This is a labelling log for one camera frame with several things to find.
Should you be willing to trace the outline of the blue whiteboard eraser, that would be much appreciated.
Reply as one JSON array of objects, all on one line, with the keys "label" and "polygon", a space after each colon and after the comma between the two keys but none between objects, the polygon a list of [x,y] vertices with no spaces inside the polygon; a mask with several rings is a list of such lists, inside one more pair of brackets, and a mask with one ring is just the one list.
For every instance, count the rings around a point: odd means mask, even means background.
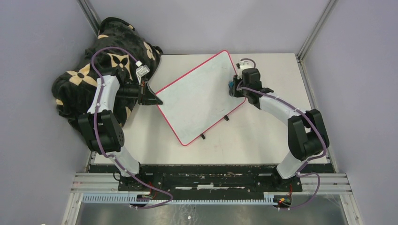
[{"label": "blue whiteboard eraser", "polygon": [[229,95],[234,96],[234,81],[229,81]]}]

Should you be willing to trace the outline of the red-framed whiteboard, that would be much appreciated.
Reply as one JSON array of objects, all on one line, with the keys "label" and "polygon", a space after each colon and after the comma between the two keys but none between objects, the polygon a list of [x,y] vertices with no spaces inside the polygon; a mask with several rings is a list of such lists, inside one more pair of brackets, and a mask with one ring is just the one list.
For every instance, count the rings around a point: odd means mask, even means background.
[{"label": "red-framed whiteboard", "polygon": [[222,50],[155,94],[159,111],[182,146],[204,135],[246,99],[232,97],[229,83],[237,74],[230,53]]}]

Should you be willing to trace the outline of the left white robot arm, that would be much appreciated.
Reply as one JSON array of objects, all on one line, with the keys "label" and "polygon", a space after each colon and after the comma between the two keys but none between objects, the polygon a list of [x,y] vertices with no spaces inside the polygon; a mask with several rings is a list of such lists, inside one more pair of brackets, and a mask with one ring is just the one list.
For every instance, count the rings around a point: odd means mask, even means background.
[{"label": "left white robot arm", "polygon": [[119,170],[119,182],[135,190],[146,188],[148,179],[140,173],[141,164],[128,152],[124,132],[113,111],[117,98],[135,100],[139,105],[162,105],[148,79],[120,86],[116,72],[106,69],[97,79],[97,89],[87,113],[78,117],[80,131],[91,151],[108,158]]}]

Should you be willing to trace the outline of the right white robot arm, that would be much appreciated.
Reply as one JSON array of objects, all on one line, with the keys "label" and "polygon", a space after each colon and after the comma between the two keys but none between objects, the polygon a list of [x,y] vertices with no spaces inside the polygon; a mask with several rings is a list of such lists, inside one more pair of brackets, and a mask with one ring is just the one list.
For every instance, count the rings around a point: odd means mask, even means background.
[{"label": "right white robot arm", "polygon": [[287,126],[289,151],[271,185],[283,191],[312,160],[325,155],[329,138],[321,112],[302,111],[262,86],[257,68],[199,73],[192,70],[155,93],[157,107],[181,145],[187,146],[247,101]]}]

